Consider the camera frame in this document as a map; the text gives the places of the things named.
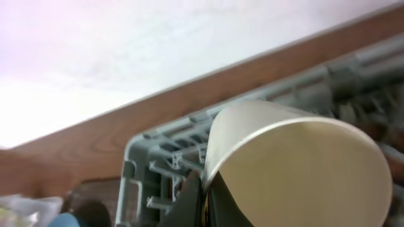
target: wood panel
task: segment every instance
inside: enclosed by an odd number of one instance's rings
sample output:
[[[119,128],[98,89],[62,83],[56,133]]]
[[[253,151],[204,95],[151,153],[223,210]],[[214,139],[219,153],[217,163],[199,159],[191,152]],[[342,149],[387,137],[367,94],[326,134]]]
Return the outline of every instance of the wood panel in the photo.
[[[133,135],[401,32],[404,6],[0,152],[0,194],[64,196],[84,180],[119,176]]]

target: black object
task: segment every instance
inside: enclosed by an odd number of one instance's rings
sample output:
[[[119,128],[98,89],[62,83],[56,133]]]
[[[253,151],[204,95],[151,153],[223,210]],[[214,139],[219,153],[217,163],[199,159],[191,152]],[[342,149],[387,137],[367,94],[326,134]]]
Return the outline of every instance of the black object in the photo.
[[[200,227],[205,195],[199,177],[191,175],[179,194],[172,210],[158,227]],[[209,227],[253,227],[240,211],[222,176],[217,173],[208,190],[207,223]]]
[[[88,201],[73,211],[72,215],[88,227],[111,227],[107,208],[99,201]]]

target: dark object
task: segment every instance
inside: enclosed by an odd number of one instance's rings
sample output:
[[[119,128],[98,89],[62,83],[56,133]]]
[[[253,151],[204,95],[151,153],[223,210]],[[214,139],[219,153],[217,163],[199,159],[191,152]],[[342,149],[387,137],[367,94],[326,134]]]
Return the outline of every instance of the dark object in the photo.
[[[111,219],[111,226],[114,226],[120,181],[120,178],[110,178],[83,182],[69,194],[63,205],[62,212],[75,212],[88,201],[99,201],[107,208]],[[126,217],[131,222],[135,222],[138,186],[131,184],[128,187],[128,191]]]
[[[201,180],[192,175],[186,181],[171,212],[163,218],[158,227],[200,227],[205,201]],[[210,227],[253,227],[240,211],[220,173],[216,174],[208,191],[207,226]]]
[[[208,222],[210,227],[253,227],[235,203],[220,173],[208,191]]]
[[[88,201],[73,211],[73,216],[88,227],[111,227],[107,208],[99,201]]]
[[[201,180],[196,175],[190,174],[171,212],[164,216],[157,226],[201,226],[202,201]]]

